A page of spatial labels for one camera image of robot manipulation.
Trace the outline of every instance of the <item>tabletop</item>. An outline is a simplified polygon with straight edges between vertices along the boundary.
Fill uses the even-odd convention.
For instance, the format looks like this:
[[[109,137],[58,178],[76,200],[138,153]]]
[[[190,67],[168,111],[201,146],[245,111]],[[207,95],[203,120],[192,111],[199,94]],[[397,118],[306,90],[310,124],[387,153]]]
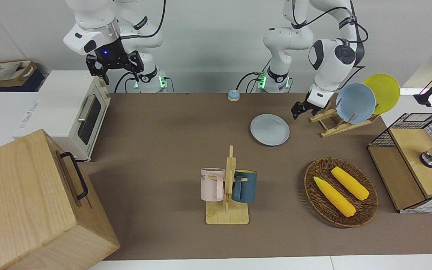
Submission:
[[[90,174],[121,243],[108,260],[257,258],[362,254],[432,254],[432,215],[398,214],[366,146],[375,123],[328,138],[293,120],[304,94],[113,94]],[[272,113],[290,127],[277,147],[251,136],[251,120]],[[258,172],[248,225],[207,225],[199,198],[200,169],[225,166],[234,145],[237,169]],[[312,161],[345,159],[374,184],[379,209],[367,225],[330,226],[307,202],[303,176]]]

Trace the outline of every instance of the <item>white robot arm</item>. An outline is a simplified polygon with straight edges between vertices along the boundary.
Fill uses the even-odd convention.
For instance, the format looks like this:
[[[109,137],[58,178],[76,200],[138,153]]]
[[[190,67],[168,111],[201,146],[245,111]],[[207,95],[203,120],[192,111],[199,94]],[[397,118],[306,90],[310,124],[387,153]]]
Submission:
[[[309,3],[339,22],[342,38],[319,39],[311,46],[313,34],[307,25],[314,20],[306,22]],[[310,86],[307,100],[297,102],[291,109],[293,118],[296,119],[305,111],[313,110],[316,113],[326,106],[339,84],[362,60],[365,50],[351,0],[286,0],[283,16],[291,22],[292,27],[270,28],[264,36],[264,44],[271,51],[271,64],[261,85],[266,92],[281,92],[288,80],[291,65],[291,57],[284,51],[310,48],[309,61],[317,74]]]
[[[155,27],[148,21],[138,0],[66,0],[66,3],[74,12],[76,24],[63,41],[76,53],[87,55],[91,75],[103,77],[108,84],[106,71],[124,68],[139,82],[138,92],[158,92],[166,87],[164,72],[147,50],[163,42],[161,24]]]

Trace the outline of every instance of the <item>pink mug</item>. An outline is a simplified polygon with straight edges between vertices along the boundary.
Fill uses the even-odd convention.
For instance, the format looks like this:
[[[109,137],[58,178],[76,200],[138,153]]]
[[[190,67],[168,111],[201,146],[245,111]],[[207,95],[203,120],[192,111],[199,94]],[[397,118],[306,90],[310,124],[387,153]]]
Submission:
[[[201,169],[201,200],[207,202],[217,202],[223,200],[223,178],[225,176],[225,169]]]

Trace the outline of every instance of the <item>woven tray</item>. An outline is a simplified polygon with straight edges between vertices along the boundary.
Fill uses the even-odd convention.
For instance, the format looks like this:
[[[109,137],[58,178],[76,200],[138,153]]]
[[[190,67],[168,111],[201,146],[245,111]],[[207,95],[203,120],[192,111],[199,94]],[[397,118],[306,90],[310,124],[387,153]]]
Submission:
[[[366,200],[360,201],[353,196],[339,181],[331,174],[331,169],[339,166],[368,191],[369,196]],[[331,184],[356,208],[353,217],[345,217],[341,212],[329,202],[329,200],[319,190],[314,182],[313,176],[317,176]],[[357,227],[368,223],[378,210],[378,195],[371,181],[365,174],[353,164],[334,157],[325,157],[314,161],[306,170],[304,175],[304,188],[307,198],[319,214],[332,223],[343,227]]]

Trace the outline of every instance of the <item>yellow plate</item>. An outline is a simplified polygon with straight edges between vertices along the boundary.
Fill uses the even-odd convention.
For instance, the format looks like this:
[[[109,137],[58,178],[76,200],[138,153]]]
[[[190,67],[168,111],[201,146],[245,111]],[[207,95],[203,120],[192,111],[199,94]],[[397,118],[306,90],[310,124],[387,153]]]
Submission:
[[[374,109],[373,114],[381,114],[392,109],[399,101],[401,88],[399,82],[391,75],[380,73],[369,76],[364,82],[369,87],[374,96],[376,103],[379,104]]]

